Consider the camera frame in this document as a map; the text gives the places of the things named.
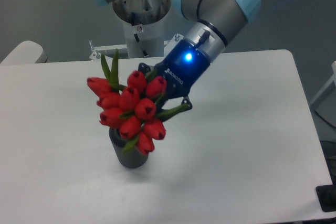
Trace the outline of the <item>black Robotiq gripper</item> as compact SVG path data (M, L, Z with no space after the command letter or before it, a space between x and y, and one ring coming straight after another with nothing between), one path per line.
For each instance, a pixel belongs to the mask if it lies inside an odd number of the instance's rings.
M205 55L189 42L181 40L161 62L155 66L141 62L138 65L138 71L145 77L162 76L167 82L167 98L174 99L187 96L191 86L209 66L210 62ZM192 108L189 98L183 98L178 106L163 109L161 114L177 115Z

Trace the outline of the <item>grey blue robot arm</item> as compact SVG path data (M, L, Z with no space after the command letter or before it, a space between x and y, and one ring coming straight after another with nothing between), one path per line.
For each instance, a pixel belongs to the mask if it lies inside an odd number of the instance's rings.
M130 58L163 56L155 66L139 64L149 79L167 81L164 95L156 100L163 119L192 108L191 86L225 50L233 38L257 14L261 0L94 0L111 4L123 23ZM173 8L193 27L163 44L163 21Z

